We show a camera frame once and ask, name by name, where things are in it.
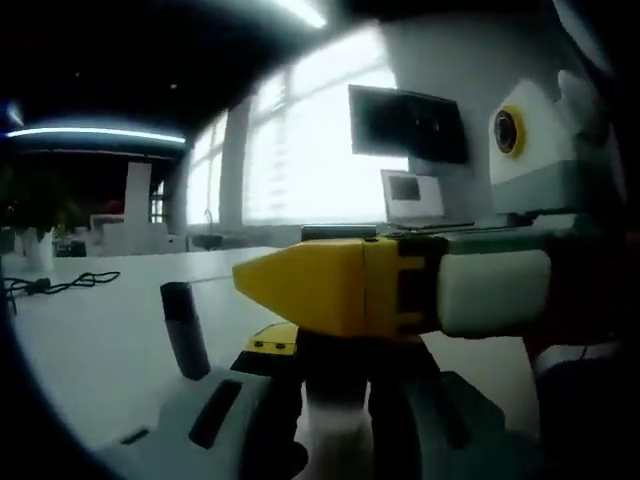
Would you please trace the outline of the person's left hand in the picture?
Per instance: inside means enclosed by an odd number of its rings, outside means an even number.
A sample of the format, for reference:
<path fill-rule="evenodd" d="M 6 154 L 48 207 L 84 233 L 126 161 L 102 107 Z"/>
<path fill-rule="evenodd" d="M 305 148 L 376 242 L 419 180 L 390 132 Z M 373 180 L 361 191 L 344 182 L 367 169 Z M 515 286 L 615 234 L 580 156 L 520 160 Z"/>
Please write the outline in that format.
<path fill-rule="evenodd" d="M 300 474 L 309 461 L 308 451 L 304 445 L 294 441 L 291 446 L 291 476 L 295 477 Z"/>

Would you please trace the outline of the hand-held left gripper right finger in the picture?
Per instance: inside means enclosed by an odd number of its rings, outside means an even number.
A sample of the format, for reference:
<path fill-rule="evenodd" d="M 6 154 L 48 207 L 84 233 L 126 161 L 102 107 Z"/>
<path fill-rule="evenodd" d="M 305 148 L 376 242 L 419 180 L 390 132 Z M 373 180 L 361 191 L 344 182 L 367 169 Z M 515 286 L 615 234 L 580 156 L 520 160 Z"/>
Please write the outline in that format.
<path fill-rule="evenodd" d="M 447 451 L 471 445 L 471 428 L 422 339 L 379 340 L 370 349 L 368 413 L 375 479 L 422 479 L 429 440 Z"/>

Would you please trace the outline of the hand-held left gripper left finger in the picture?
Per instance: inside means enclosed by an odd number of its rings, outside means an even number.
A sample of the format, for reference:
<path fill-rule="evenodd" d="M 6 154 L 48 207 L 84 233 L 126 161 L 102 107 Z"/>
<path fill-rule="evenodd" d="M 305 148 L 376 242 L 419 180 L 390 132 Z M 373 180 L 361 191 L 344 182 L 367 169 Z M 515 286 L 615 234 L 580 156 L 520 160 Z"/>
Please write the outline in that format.
<path fill-rule="evenodd" d="M 161 410 L 159 478 L 294 478 L 291 446 L 302 409 L 297 328 L 259 330 L 228 369 L 210 365 L 197 324 L 171 322 L 168 332 L 193 384 Z"/>

